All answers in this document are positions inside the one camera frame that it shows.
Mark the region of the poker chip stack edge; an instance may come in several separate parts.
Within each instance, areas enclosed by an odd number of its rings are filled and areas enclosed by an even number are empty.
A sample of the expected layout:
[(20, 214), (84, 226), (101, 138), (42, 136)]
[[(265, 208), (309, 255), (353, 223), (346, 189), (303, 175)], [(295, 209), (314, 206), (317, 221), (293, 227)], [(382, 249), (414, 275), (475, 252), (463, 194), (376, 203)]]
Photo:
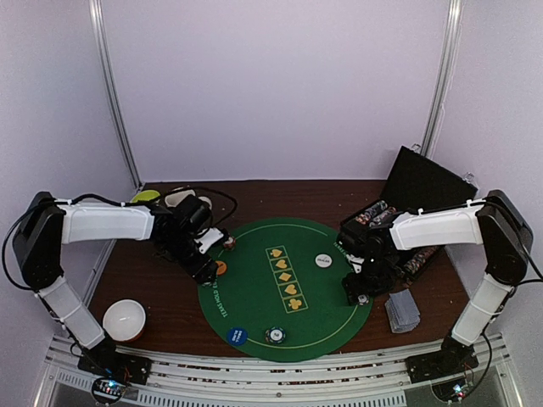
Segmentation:
[(361, 294), (357, 297), (357, 303), (360, 306), (364, 306), (366, 304), (369, 304), (370, 298), (366, 294)]

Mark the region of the poker chip stack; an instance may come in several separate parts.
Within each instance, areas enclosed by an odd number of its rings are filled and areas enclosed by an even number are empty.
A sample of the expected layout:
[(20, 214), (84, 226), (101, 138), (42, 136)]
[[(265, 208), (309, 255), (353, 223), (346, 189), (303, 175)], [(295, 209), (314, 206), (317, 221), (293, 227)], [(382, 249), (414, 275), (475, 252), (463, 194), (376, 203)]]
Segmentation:
[(272, 326), (265, 332), (265, 340), (269, 344), (280, 344), (286, 339), (286, 331), (279, 326)]
[(234, 250), (236, 247), (236, 239), (234, 237), (229, 237), (224, 243), (223, 248), (225, 250)]

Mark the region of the poker chip stack front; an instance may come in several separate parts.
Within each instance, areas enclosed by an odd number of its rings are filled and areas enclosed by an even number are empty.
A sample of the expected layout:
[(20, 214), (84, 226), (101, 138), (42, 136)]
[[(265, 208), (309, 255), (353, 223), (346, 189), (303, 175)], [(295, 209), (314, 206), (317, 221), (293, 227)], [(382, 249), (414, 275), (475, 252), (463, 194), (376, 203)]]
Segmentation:
[(286, 331), (279, 326), (272, 326), (265, 332), (265, 340), (269, 344), (280, 344), (286, 339)]

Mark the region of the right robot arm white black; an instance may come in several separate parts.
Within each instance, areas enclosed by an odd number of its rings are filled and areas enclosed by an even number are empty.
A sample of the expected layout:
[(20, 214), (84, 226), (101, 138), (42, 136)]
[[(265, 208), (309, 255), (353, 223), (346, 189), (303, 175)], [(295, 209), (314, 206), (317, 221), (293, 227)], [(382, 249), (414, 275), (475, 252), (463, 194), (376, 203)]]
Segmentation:
[(534, 233), (515, 204), (499, 189), (443, 209), (383, 214), (355, 230), (341, 226), (339, 246), (352, 271), (343, 279), (346, 297), (377, 297), (395, 284), (393, 263), (402, 252), (439, 246), (469, 290), (470, 299), (451, 328), (435, 367), (446, 375), (467, 361), (467, 347), (499, 314), (507, 297), (532, 268)]

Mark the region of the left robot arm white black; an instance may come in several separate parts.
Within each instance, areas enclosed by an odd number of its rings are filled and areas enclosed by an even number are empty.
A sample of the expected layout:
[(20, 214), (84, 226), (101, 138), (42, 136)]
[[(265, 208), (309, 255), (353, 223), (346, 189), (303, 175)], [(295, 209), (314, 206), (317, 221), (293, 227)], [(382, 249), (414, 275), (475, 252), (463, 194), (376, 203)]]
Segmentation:
[(122, 367), (105, 345), (107, 333), (81, 295), (98, 278), (99, 261), (116, 241), (148, 242), (165, 252), (196, 283), (216, 278), (210, 250), (228, 239), (214, 226), (209, 203), (188, 194), (176, 207), (155, 200), (116, 202), (94, 194), (61, 199), (38, 192), (12, 227), (10, 238), (24, 287), (85, 349), (103, 376)]

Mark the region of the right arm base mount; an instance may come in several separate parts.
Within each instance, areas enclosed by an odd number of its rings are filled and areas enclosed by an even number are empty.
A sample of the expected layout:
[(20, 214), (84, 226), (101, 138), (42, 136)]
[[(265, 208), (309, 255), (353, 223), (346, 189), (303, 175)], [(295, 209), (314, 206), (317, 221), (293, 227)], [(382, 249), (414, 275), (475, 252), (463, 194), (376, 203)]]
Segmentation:
[(406, 369), (411, 383), (433, 381), (476, 368), (479, 360), (472, 349), (467, 352), (439, 350), (406, 358)]

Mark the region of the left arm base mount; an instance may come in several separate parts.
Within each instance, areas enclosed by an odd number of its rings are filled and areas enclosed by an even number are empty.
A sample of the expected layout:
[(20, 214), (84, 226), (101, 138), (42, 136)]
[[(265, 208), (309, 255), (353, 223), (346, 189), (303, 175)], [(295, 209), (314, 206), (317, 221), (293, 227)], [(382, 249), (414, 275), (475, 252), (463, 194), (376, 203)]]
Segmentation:
[(77, 367), (94, 375), (105, 376), (122, 384), (145, 385), (151, 371), (152, 360), (124, 354), (116, 350), (115, 343), (102, 341), (93, 348), (81, 348)]

